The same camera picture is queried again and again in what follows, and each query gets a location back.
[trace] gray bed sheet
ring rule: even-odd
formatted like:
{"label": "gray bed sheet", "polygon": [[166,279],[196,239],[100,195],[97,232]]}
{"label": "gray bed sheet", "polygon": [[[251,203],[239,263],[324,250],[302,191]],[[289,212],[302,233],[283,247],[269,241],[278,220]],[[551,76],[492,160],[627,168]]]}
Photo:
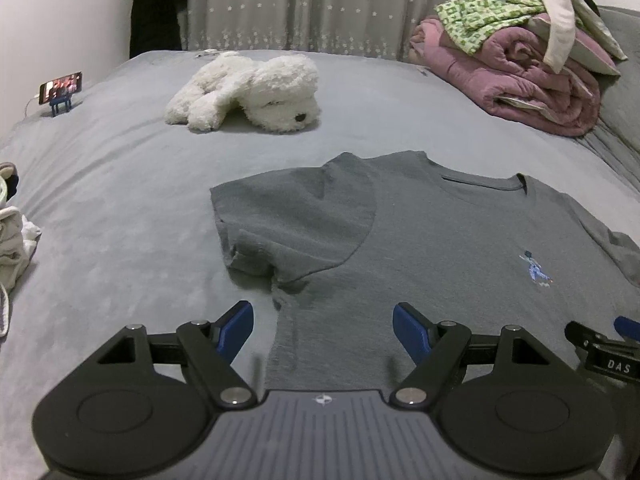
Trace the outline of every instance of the gray bed sheet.
{"label": "gray bed sheet", "polygon": [[[491,117],[412,65],[309,56],[320,73],[321,122],[298,134],[264,133],[241,114],[208,134],[164,124],[166,103],[210,59],[152,52],[80,94],[71,113],[52,118],[43,110],[0,139],[1,158],[20,172],[12,203],[43,231],[12,295],[11,327],[0,346],[0,478],[32,480],[44,472],[30,432],[36,403],[127,323],[165,332],[249,300],[255,331],[234,368],[261,388],[277,313],[268,282],[223,265],[209,198],[209,188],[222,182],[319,166],[344,151],[368,157],[425,150],[467,173],[530,174],[640,242],[640,195],[572,140]],[[615,336],[612,326],[594,328]],[[625,413],[638,413],[635,390],[607,388]],[[622,437],[602,468],[610,478],[623,477],[637,449],[638,417],[623,418]]]}

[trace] gray t-shirt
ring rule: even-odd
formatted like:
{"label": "gray t-shirt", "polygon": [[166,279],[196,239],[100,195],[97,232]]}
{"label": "gray t-shirt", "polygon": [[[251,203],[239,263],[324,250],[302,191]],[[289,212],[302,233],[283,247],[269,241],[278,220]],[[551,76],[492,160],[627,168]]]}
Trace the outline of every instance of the gray t-shirt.
{"label": "gray t-shirt", "polygon": [[443,168],[424,152],[271,171],[211,190],[226,264],[272,276],[268,388],[380,388],[414,368],[392,308],[474,333],[519,324],[568,364],[571,320],[639,317],[640,250],[530,176]]}

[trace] charging cable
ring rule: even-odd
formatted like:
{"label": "charging cable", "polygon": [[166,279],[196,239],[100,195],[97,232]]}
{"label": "charging cable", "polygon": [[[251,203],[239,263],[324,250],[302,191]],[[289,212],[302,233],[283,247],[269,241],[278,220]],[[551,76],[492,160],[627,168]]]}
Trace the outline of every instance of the charging cable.
{"label": "charging cable", "polygon": [[26,106],[24,107],[24,118],[27,118],[27,108],[29,108],[29,104],[31,103],[31,101],[33,101],[34,99],[37,99],[38,97],[40,97],[40,94],[36,94],[34,95],[31,99],[29,99],[27,101]]}

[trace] metal screw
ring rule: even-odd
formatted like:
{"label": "metal screw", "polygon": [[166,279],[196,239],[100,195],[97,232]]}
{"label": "metal screw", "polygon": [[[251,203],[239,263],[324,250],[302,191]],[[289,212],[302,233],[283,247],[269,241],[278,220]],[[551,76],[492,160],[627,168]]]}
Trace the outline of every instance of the metal screw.
{"label": "metal screw", "polygon": [[249,399],[251,399],[251,392],[241,386],[233,386],[220,393],[220,400],[226,404],[244,404]]}
{"label": "metal screw", "polygon": [[427,399],[427,394],[420,388],[401,388],[396,392],[396,399],[403,404],[420,404]]}

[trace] pink blanket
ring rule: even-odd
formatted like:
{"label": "pink blanket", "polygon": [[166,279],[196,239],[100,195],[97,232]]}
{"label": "pink blanket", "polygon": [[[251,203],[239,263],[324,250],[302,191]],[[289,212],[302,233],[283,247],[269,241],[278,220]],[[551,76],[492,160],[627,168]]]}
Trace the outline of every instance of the pink blanket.
{"label": "pink blanket", "polygon": [[504,28],[470,57],[456,47],[437,18],[423,20],[420,27],[422,33],[412,40],[424,38],[422,64],[487,113],[570,137],[585,134],[596,123],[597,81],[571,59],[555,74],[542,62],[545,41],[533,32]]}

